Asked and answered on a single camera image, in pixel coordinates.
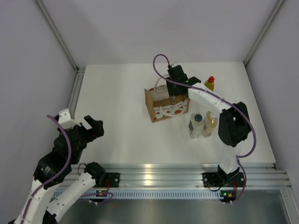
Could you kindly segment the yellow bottle red cap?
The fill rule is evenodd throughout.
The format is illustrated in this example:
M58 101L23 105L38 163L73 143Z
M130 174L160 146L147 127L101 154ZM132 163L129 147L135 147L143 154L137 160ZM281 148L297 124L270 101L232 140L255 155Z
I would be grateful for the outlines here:
M215 78L213 76L210 76L208 80L204 82L205 87L207 87L211 91L214 91L214 81Z

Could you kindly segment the watermelon print canvas bag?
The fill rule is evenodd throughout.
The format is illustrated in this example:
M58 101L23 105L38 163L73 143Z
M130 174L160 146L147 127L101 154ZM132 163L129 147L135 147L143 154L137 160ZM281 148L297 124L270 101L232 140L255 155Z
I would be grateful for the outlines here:
M158 78L154 87L144 89L145 105L152 123L178 117L188 113L190 99L185 95L170 96L167 85L158 86Z

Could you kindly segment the square bottle dark cap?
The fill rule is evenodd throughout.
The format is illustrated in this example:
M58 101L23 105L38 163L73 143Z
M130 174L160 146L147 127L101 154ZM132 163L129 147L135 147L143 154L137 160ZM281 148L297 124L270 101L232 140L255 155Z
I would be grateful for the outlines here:
M188 130L191 139L195 139L200 136L203 126L204 122L202 115L200 113L191 114L188 124Z

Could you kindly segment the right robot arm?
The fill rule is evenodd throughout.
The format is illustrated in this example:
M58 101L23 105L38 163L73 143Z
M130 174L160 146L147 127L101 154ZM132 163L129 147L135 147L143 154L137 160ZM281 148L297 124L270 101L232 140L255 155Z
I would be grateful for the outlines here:
M229 185L240 172L238 159L241 144L253 132L246 105L243 102L233 104L218 96L198 78L188 78L181 65L168 65L167 72L169 76L165 81L170 96L187 95L218 119L218 136L223 143L223 154L217 171L206 184Z

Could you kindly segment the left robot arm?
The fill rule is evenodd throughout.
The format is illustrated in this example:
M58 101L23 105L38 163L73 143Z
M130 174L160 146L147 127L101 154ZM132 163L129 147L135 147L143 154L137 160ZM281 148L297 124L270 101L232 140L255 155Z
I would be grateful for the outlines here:
M88 163L79 178L56 201L52 195L79 163L87 144L104 135L103 121L87 115L84 120L90 125L73 122L62 126L60 115L51 119L59 129L51 152L41 158L33 174L32 186L26 203L12 224L57 224L65 212L90 188L105 183L105 169L96 162Z

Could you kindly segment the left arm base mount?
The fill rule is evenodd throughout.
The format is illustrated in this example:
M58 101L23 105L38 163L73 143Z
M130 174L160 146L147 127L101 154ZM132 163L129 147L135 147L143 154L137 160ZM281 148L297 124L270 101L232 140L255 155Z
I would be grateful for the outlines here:
M120 173L102 173L96 180L95 187L118 188L120 183Z

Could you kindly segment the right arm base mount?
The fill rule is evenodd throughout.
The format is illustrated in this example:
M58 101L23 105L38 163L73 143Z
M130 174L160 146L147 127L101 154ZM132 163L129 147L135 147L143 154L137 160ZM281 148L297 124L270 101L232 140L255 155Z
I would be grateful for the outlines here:
M206 172L202 174L202 179L204 187L212 189L223 187L243 187L245 181L243 173L238 173L231 179L227 180L216 172Z

